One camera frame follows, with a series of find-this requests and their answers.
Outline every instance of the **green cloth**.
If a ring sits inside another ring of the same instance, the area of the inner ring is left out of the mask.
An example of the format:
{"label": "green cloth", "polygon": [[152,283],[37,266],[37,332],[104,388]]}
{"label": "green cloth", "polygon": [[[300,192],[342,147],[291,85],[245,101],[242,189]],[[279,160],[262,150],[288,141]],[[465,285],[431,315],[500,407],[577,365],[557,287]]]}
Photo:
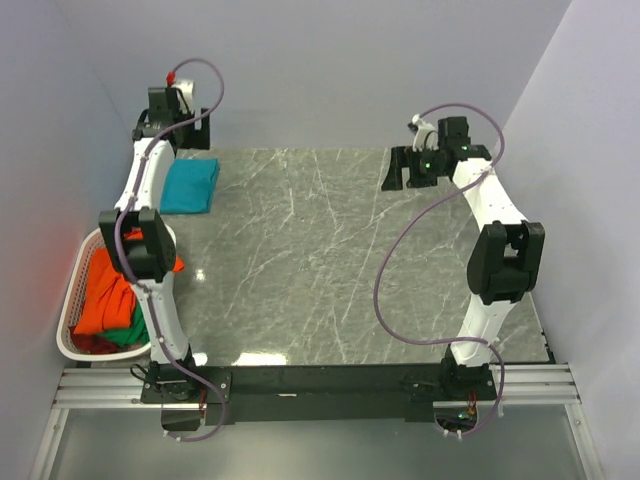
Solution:
{"label": "green cloth", "polygon": [[136,308],[131,314],[131,326],[129,328],[112,328],[98,335],[119,347],[149,343],[149,332],[147,332],[147,326],[144,324],[140,304],[136,302]]}

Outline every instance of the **white laundry basket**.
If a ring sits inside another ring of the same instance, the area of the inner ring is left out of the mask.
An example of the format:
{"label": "white laundry basket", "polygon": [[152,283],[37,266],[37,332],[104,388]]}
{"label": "white laundry basket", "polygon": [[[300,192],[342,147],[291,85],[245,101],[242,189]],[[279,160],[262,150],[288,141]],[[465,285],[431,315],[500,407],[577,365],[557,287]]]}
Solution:
{"label": "white laundry basket", "polygon": [[[175,233],[169,226],[167,226],[167,230],[171,238],[173,238],[173,243],[175,243]],[[99,228],[91,232],[89,236],[85,238],[84,242],[82,242],[80,252],[78,252],[78,257],[76,258],[76,264],[73,267],[71,281],[67,288],[62,313],[60,314],[60,322],[58,323],[58,333],[56,335],[58,348],[65,357],[79,362],[113,362],[116,360],[126,360],[143,355],[151,348],[151,344],[147,343],[140,348],[125,352],[91,355],[78,350],[71,341],[69,327],[76,325],[82,316],[87,277],[89,274],[89,262],[94,252],[102,247],[104,247],[104,240],[102,239],[102,233],[100,233]]]}

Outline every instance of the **table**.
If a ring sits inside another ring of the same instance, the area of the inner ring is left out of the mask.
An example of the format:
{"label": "table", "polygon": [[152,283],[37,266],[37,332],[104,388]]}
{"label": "table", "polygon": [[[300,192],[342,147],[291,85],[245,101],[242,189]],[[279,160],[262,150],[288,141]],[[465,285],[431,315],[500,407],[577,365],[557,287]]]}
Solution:
{"label": "table", "polygon": [[[452,191],[447,179],[434,188],[380,191],[388,149],[213,149],[182,156],[217,157],[221,164],[209,214],[164,216],[186,263],[174,293],[199,363],[441,359],[443,347],[406,345],[380,328],[372,289],[402,227]],[[396,331],[421,339],[458,333],[477,235],[462,197],[407,235],[380,294]],[[497,347],[506,361],[548,360],[529,295],[505,320]]]}

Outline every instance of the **orange cloth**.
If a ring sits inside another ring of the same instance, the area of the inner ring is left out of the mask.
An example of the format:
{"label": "orange cloth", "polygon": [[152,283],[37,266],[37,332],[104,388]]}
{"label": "orange cloth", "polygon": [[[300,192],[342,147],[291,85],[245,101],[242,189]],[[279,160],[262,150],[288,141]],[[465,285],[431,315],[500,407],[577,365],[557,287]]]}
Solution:
{"label": "orange cloth", "polygon": [[[127,238],[142,238],[142,233],[135,232]],[[184,263],[178,257],[173,271],[182,270]],[[89,262],[84,308],[74,333],[94,335],[112,328],[129,328],[135,308],[136,296],[131,285],[113,269],[107,249],[97,249]]]}

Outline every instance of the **white wall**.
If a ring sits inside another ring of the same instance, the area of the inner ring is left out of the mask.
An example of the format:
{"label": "white wall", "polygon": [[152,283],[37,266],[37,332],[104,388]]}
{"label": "white wall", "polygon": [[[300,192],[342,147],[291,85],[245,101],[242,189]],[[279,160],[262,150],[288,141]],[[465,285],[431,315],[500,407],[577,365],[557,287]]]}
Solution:
{"label": "white wall", "polygon": [[640,460],[640,4],[574,0],[506,129],[500,173],[547,243],[535,291],[608,478]]}
{"label": "white wall", "polygon": [[407,143],[413,114],[445,101],[503,124],[569,1],[58,0],[127,125],[148,85],[204,56],[228,84],[214,141],[245,147]]}
{"label": "white wall", "polygon": [[0,477],[21,479],[64,363],[54,331],[74,257],[130,146],[53,2],[0,2],[0,64]]}

